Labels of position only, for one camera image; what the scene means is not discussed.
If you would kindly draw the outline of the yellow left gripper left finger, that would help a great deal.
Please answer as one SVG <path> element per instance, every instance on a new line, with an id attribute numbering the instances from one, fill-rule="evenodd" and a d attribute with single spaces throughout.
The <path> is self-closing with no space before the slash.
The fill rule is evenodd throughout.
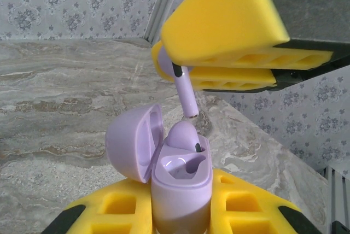
<path id="1" fill-rule="evenodd" d="M 150 184 L 124 179 L 69 204 L 48 234 L 154 234 Z"/>

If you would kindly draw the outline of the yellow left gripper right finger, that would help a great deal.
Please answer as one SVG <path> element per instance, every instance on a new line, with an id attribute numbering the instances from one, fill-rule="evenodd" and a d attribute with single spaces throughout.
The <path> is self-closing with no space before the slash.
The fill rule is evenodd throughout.
<path id="1" fill-rule="evenodd" d="M 293 203 L 214 170 L 209 234 L 322 234 Z"/>

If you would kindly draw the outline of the purple earbud charging case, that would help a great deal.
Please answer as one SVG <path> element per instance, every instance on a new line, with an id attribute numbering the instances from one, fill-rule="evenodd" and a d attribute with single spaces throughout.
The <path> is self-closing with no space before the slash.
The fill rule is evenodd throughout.
<path id="1" fill-rule="evenodd" d="M 194 153 L 169 147 L 168 133 L 158 104 L 128 110 L 106 131 L 107 156 L 126 178 L 150 184 L 153 220 L 160 234 L 203 234 L 213 189 L 209 141 L 198 134 L 203 152 Z"/>

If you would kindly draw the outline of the purple wireless earbud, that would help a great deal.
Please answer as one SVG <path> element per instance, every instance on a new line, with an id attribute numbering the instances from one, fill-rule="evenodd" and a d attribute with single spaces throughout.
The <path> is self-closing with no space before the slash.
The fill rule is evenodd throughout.
<path id="1" fill-rule="evenodd" d="M 160 69 L 173 78 L 184 116 L 187 118 L 198 116 L 199 109 L 197 107 L 188 67 L 180 66 L 172 62 L 163 46 L 161 46 L 158 53 L 157 62 Z"/>
<path id="2" fill-rule="evenodd" d="M 195 126 L 188 121 L 174 124 L 166 138 L 166 144 L 176 149 L 184 149 L 194 153 L 203 152 L 199 135 Z"/>

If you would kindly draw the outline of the aluminium frame post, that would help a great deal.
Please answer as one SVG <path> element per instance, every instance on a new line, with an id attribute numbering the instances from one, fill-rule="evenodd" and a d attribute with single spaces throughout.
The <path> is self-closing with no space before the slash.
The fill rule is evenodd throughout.
<path id="1" fill-rule="evenodd" d="M 144 35 L 148 43 L 155 44 L 159 40 L 161 27 L 170 13 L 173 1 L 156 0 Z"/>

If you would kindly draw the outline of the aluminium table edge rail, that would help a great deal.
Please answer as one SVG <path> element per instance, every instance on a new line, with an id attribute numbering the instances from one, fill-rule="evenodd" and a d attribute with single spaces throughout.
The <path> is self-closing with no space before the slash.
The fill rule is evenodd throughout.
<path id="1" fill-rule="evenodd" d="M 324 234 L 350 234 L 350 180 L 331 166 L 318 172 L 327 183 Z"/>

